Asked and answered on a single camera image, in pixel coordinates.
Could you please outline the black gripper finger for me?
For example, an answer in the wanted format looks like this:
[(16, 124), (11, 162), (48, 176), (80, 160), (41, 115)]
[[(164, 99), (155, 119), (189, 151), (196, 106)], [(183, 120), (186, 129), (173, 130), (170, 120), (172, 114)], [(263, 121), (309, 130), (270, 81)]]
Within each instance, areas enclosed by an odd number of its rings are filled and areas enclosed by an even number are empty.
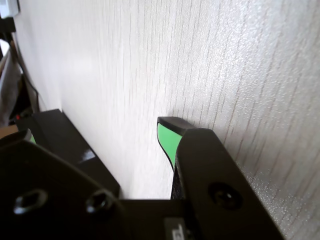
[(194, 240), (281, 240), (283, 235), (213, 130), (173, 116), (157, 118), (157, 139), (185, 202)]
[(0, 140), (1, 239), (131, 239), (113, 194), (28, 136)]

